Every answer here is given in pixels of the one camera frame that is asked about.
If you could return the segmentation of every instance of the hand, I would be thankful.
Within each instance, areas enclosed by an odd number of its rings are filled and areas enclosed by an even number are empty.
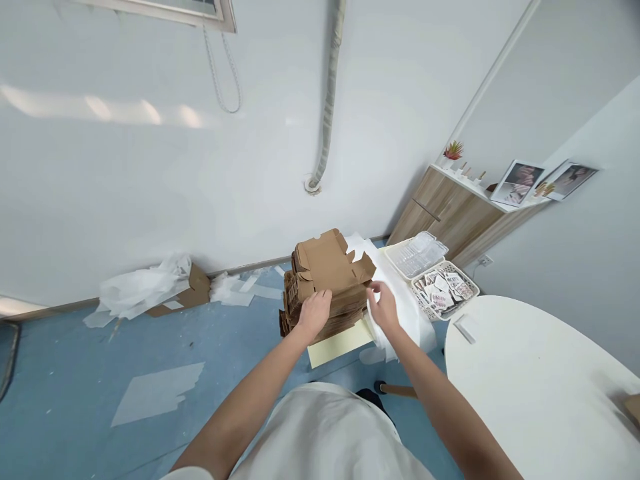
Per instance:
[[[373,292],[380,293],[380,300],[375,301]],[[386,333],[388,329],[399,327],[398,312],[395,308],[395,297],[384,282],[372,282],[367,289],[369,312],[373,320]]]
[[[325,326],[329,319],[329,308],[331,307],[331,290],[321,290],[314,292],[312,296],[305,300],[302,304],[302,312],[300,312],[300,320],[295,329],[303,331],[308,343],[320,333],[322,327]]]

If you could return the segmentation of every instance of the chair leg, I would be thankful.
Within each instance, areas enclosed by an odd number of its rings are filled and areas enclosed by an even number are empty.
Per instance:
[[[386,395],[390,393],[392,395],[398,395],[400,397],[408,397],[417,399],[418,396],[415,393],[413,387],[402,387],[400,385],[387,385],[382,380],[377,380],[373,384],[373,388],[378,395]]]

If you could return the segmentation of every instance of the picture frame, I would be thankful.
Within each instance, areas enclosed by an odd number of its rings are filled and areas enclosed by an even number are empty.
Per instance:
[[[555,201],[564,201],[598,171],[598,169],[588,167],[582,163],[570,159],[565,160],[542,180],[547,184],[553,183],[554,185],[554,190],[547,194],[547,198]]]
[[[491,194],[491,201],[513,207],[522,207],[538,185],[545,172],[544,167],[534,163],[513,160],[502,180]]]

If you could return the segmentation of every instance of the plastic tray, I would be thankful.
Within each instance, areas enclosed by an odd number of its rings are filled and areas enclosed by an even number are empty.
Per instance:
[[[454,309],[446,312],[446,314],[444,315],[441,315],[440,311],[432,309],[425,302],[425,300],[418,294],[419,290],[418,290],[418,287],[415,286],[415,283],[416,281],[419,280],[419,278],[415,278],[411,282],[411,291],[413,292],[415,298],[418,300],[418,304],[420,305],[420,308],[422,309],[422,311],[427,314],[427,316],[429,317],[429,320],[431,320],[432,322],[436,320],[449,320],[452,316],[454,316],[454,314],[456,314],[456,312],[458,312],[458,310],[460,310],[462,307],[468,304],[468,302],[470,302],[474,297],[477,297],[480,294],[480,289],[478,288],[478,286],[474,282],[472,282],[472,280],[468,276],[466,276],[466,274],[462,270],[460,270],[458,267],[456,267],[454,264],[452,264],[450,261],[447,261],[447,260],[444,260],[434,265],[430,269],[426,270],[426,272],[420,274],[419,277],[423,277],[429,272],[432,272],[435,270],[442,270],[444,272],[457,273],[458,275],[460,275],[460,278],[462,278],[462,280],[471,289],[473,294],[467,300],[463,300],[462,302],[458,303],[458,305],[456,305]]]
[[[400,274],[400,276],[402,278],[404,278],[404,280],[406,281],[412,281],[415,280],[417,278],[422,277],[430,268],[432,267],[427,267],[427,269],[422,272],[422,273],[418,273],[418,275],[416,275],[415,277],[411,277],[409,278],[408,276],[406,276],[404,273],[402,273],[402,270],[400,270],[398,267],[396,267],[395,263],[393,262],[393,260],[391,259],[391,257],[389,256],[389,250],[392,249],[400,249],[402,248],[404,245],[406,245],[408,242],[410,242],[411,240],[413,240],[413,237],[410,239],[406,239],[406,240],[402,240],[402,242],[398,242],[395,245],[391,245],[390,247],[387,247],[384,252],[385,252],[385,256],[387,258],[387,260],[389,260],[389,263],[393,265],[393,268],[395,268],[396,272],[398,272],[398,274]],[[444,261],[444,257],[440,258],[435,264],[438,265],[439,263],[441,263],[442,261]]]

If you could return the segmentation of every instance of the wooden stick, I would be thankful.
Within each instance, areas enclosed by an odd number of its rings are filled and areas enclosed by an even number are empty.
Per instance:
[[[401,387],[400,385],[387,385],[386,383],[383,383],[380,385],[380,390],[384,393],[390,393],[400,397],[418,398],[413,387]]]

